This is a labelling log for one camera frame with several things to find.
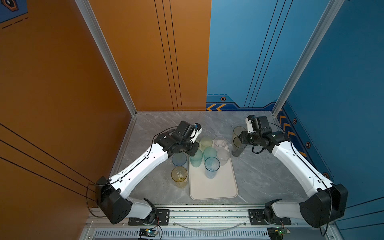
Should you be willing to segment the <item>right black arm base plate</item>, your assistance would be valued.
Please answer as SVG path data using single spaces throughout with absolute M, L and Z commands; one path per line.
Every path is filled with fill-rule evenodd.
M 291 225 L 290 218 L 279 218 L 272 210 L 250 209 L 248 210 L 251 225 Z

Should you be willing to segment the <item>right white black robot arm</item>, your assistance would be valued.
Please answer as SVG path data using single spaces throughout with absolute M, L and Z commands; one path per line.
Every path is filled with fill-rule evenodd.
M 245 145 L 262 147 L 278 158 L 308 196 L 301 203 L 284 202 L 281 199 L 266 203 L 264 219 L 267 223 L 273 225 L 283 218 L 295 218 L 319 228 L 344 216 L 349 194 L 347 188 L 342 184 L 335 185 L 303 159 L 284 133 L 259 135 L 256 132 L 243 131 L 239 140 Z

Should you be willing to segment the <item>small clear glass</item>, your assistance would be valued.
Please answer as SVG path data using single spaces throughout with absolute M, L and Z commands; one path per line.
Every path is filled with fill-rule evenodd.
M 227 147 L 227 140 L 224 137 L 218 136 L 213 139 L 213 147 L 219 150 L 225 150 Z

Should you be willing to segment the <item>dark smoke grey cup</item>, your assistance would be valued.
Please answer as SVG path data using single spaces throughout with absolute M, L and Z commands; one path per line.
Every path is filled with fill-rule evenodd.
M 234 157 L 239 157 L 246 147 L 247 144 L 243 144 L 239 137 L 235 137 L 233 139 L 232 155 Z

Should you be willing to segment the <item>teal cup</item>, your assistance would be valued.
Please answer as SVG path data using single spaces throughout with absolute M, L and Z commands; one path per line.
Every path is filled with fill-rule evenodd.
M 201 150 L 197 150 L 196 154 L 194 156 L 190 156 L 190 163 L 193 167 L 198 168 L 203 159 L 203 152 Z
M 205 148 L 203 151 L 203 154 L 204 154 L 205 160 L 208 158 L 216 158 L 217 157 L 217 150 L 212 148 L 212 147 Z

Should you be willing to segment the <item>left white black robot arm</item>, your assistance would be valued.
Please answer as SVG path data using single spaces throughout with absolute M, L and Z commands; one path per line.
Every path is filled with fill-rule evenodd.
M 96 187 L 96 203 L 105 216 L 115 225 L 125 218 L 137 218 L 151 224 L 156 218 L 157 208 L 148 199 L 131 198 L 133 189 L 153 169 L 171 155 L 186 153 L 194 156 L 199 148 L 196 142 L 199 133 L 176 140 L 169 133 L 160 134 L 154 143 L 122 172 L 106 179 L 101 177 Z

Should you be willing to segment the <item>green dotted textured cup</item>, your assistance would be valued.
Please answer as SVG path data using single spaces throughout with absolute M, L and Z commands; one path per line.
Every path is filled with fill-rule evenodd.
M 211 137 L 203 137 L 200 140 L 200 149 L 204 151 L 206 148 L 211 148 L 213 145 L 213 140 Z

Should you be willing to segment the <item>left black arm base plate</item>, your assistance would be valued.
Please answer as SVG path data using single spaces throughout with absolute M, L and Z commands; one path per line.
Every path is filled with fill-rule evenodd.
M 151 212 L 150 215 L 144 220 L 139 218 L 129 218 L 129 226 L 167 226 L 169 224 L 170 210 L 169 209 L 157 209 L 155 212 Z

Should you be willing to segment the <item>tall grey-blue cup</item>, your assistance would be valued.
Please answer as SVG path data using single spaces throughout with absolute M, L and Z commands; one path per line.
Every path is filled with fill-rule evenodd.
M 205 174 L 208 179 L 213 179 L 216 175 L 218 170 L 220 169 L 220 161 L 215 157 L 209 157 L 205 160 L 204 163 L 205 166 Z

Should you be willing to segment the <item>clear dotted textured cup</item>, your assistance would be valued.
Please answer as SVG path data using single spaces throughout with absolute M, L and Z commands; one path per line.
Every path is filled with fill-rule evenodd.
M 218 150 L 217 158 L 221 166 L 224 166 L 230 159 L 230 153 L 225 149 Z

